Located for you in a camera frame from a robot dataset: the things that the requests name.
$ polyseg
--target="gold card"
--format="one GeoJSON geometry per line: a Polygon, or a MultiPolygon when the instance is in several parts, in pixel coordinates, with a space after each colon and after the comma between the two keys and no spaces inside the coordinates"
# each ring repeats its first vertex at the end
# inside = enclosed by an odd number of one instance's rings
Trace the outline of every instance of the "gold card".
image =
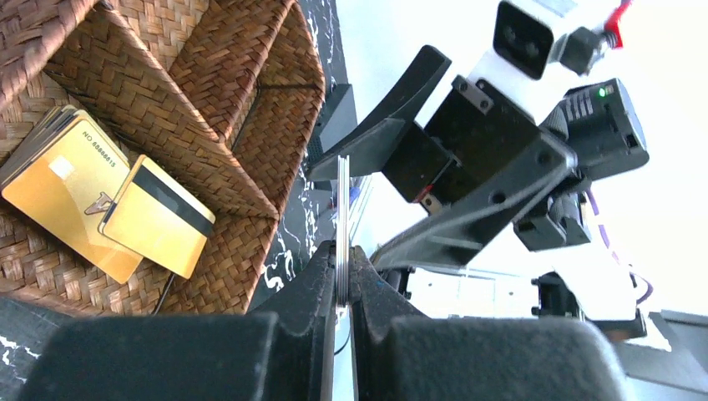
{"type": "Polygon", "coordinates": [[[19,172],[30,164],[32,158],[36,158],[42,151],[37,143],[48,138],[56,137],[58,131],[51,130],[51,126],[58,121],[70,117],[76,111],[71,105],[57,106],[51,108],[44,117],[34,125],[27,137],[13,151],[7,161],[0,167],[0,185],[4,186],[8,181],[14,179],[19,172]]]}
{"type": "Polygon", "coordinates": [[[99,227],[108,238],[190,278],[216,217],[144,155],[99,227]]]}
{"type": "Polygon", "coordinates": [[[125,283],[142,256],[102,236],[97,227],[129,173],[128,163],[92,121],[79,116],[66,132],[5,185],[3,197],[125,283]]]}

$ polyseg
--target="metal plate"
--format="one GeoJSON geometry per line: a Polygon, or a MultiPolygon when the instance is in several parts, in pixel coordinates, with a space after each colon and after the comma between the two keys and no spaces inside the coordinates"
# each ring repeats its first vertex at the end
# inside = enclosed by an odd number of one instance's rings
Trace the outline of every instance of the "metal plate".
{"type": "Polygon", "coordinates": [[[349,301],[349,156],[337,157],[335,294],[339,307],[349,301]]]}

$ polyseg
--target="white wall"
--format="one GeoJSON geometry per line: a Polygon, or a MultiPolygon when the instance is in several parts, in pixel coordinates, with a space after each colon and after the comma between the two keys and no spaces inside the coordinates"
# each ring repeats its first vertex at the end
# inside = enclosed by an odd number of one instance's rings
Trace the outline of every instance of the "white wall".
{"type": "MultiPolygon", "coordinates": [[[[661,16],[646,20],[661,19],[661,29],[651,26],[657,29],[652,33],[645,26],[635,31],[647,37],[644,43],[656,45],[636,46],[633,58],[616,55],[598,71],[596,80],[618,76],[625,82],[645,129],[651,161],[640,170],[601,181],[594,191],[615,247],[655,284],[655,299],[661,300],[661,306],[708,314],[708,262],[703,252],[708,211],[702,201],[702,184],[708,182],[703,117],[708,84],[701,32],[705,6],[698,2],[646,3],[661,16]],[[636,60],[645,63],[637,67],[636,60]],[[692,118],[687,110],[694,114],[692,118]]],[[[495,5],[489,0],[337,2],[360,118],[393,86],[418,49],[432,44],[453,60],[453,66],[419,115],[418,121],[425,123],[449,91],[453,76],[466,75],[488,48],[495,5]]],[[[636,40],[641,43],[644,36],[636,40]]],[[[387,241],[424,217],[418,206],[405,204],[383,177],[376,178],[376,185],[364,217],[371,224],[362,224],[366,229],[356,239],[365,248],[387,241]],[[387,226],[383,219],[397,223],[387,226]]],[[[524,275],[546,269],[529,257],[510,231],[473,265],[524,275]]]]}

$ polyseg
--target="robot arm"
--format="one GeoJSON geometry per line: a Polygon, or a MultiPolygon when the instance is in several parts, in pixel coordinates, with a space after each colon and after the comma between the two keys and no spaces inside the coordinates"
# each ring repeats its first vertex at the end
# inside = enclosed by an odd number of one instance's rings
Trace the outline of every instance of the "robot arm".
{"type": "MultiPolygon", "coordinates": [[[[350,155],[352,175],[381,171],[404,199],[428,211],[372,256],[376,269],[460,274],[509,224],[530,251],[590,242],[580,213],[585,191],[649,159],[624,85],[611,79],[581,86],[604,54],[622,45],[617,21],[628,6],[500,2],[492,48],[467,77],[455,78],[425,127],[415,116],[450,62],[435,48],[420,51],[362,124],[307,172],[312,180],[334,180],[336,157],[350,155]]],[[[597,297],[582,291],[578,303],[593,319],[632,320],[629,271],[611,268],[618,281],[612,307],[596,307],[597,297]]],[[[591,266],[575,270],[559,269],[571,291],[596,275],[591,266]]]]}

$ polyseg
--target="cable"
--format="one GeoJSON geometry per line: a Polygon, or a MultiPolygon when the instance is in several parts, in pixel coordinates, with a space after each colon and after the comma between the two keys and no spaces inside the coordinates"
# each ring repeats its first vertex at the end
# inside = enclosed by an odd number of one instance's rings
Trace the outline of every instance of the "cable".
{"type": "Polygon", "coordinates": [[[344,344],[334,352],[334,356],[337,356],[340,352],[344,351],[344,348],[346,348],[346,345],[349,343],[349,338],[351,338],[351,330],[349,330],[349,333],[346,335],[344,344]]]}
{"type": "MultiPolygon", "coordinates": [[[[585,194],[588,196],[588,202],[590,202],[590,207],[592,207],[592,209],[593,209],[593,215],[595,217],[598,217],[599,216],[599,207],[597,204],[597,200],[595,199],[595,196],[593,195],[593,191],[587,190],[585,192],[585,194]]],[[[612,258],[614,259],[614,261],[616,261],[617,264],[620,264],[620,257],[617,255],[617,252],[615,252],[612,249],[612,246],[609,243],[609,236],[607,235],[607,229],[604,227],[604,224],[602,224],[602,223],[598,224],[598,230],[599,230],[600,236],[602,236],[602,242],[604,243],[604,246],[607,248],[608,251],[610,251],[612,253],[612,258]]],[[[649,280],[643,278],[642,276],[638,275],[635,272],[630,272],[630,275],[632,277],[639,278],[641,281],[646,283],[646,292],[644,293],[644,295],[639,297],[639,299],[637,299],[637,305],[640,305],[642,302],[649,299],[649,297],[651,297],[651,294],[654,293],[654,286],[651,285],[649,280]]]]}
{"type": "Polygon", "coordinates": [[[167,282],[164,284],[164,287],[162,288],[162,293],[159,295],[159,299],[157,300],[157,304],[155,305],[155,308],[152,311],[152,315],[156,315],[159,312],[159,309],[162,307],[162,304],[164,303],[165,298],[167,297],[167,292],[169,291],[169,287],[172,286],[172,282],[174,281],[174,276],[176,276],[173,272],[169,274],[169,277],[167,277],[167,282]]]}

